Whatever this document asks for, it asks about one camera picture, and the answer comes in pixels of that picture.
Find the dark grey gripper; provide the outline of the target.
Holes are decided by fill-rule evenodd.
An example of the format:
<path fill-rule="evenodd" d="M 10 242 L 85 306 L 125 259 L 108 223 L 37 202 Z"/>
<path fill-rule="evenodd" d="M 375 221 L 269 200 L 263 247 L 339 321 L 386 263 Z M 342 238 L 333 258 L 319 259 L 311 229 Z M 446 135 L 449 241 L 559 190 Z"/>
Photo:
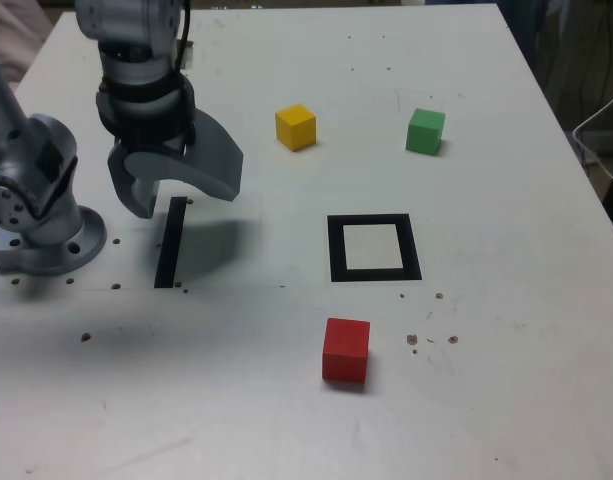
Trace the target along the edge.
<path fill-rule="evenodd" d="M 118 199 L 136 217 L 151 219 L 159 182 L 176 180 L 231 202 L 240 193 L 243 152 L 213 117 L 197 109 L 186 136 L 115 138 L 108 168 Z"/>

